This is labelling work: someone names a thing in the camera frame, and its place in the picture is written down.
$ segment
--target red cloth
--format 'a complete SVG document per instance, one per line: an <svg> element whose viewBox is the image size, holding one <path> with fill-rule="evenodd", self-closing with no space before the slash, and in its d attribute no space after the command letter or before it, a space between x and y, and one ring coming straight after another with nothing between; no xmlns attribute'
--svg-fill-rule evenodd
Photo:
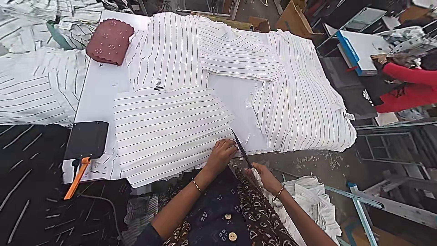
<svg viewBox="0 0 437 246"><path fill-rule="evenodd" d="M409 69L388 63L382 71L408 84L401 90L382 95L380 98L384 103L375 106L377 112L397 112L437 102L437 70Z"/></svg>
<svg viewBox="0 0 437 246"><path fill-rule="evenodd" d="M87 45L87 55L97 62L120 66L133 33L134 28L123 21L104 20L97 26Z"/></svg>

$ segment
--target orange handle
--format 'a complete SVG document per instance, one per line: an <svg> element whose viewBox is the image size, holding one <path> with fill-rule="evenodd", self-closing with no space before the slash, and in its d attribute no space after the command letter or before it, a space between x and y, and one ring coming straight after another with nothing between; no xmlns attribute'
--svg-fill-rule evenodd
<svg viewBox="0 0 437 246"><path fill-rule="evenodd" d="M89 157L82 158L82 165L80 166L79 172L77 173L76 178L74 178L74 181L70 186L70 189L68 189L68 192L64 197L64 200L68 200L73 197L73 194L76 192L77 186L79 185L80 179L82 178L82 175L85 173L85 170L87 169L89 163L90 163Z"/></svg>

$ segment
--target gold bangle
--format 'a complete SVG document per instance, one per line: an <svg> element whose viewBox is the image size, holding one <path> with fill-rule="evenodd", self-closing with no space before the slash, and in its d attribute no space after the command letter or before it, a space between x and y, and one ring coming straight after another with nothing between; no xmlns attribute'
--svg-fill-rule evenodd
<svg viewBox="0 0 437 246"><path fill-rule="evenodd" d="M196 181L194 181L194 179L193 179L193 184L196 186L196 188L197 188L200 192L202 192L202 190L197 186Z"/></svg>
<svg viewBox="0 0 437 246"><path fill-rule="evenodd" d="M277 195L273 198L273 201L277 199L277 197L281 194L281 192L284 190L285 185L282 186L281 190L277 193Z"/></svg>

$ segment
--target red garment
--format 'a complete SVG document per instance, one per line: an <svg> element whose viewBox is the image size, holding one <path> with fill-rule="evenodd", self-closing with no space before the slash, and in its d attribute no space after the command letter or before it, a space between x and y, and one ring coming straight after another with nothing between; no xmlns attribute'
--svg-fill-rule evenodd
<svg viewBox="0 0 437 246"><path fill-rule="evenodd" d="M403 89L393 90L380 96L384 103L375 106L377 112L397 112L437 102L437 70L409 69L387 63L382 71L408 83Z"/></svg>

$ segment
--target embroidered maroon cloth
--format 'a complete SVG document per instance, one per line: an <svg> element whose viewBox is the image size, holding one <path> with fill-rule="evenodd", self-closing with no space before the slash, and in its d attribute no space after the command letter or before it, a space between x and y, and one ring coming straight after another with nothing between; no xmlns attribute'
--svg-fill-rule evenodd
<svg viewBox="0 0 437 246"><path fill-rule="evenodd" d="M87 45L87 55L97 62L120 66L128 50L134 28L116 19L107 19L98 26Z"/></svg>

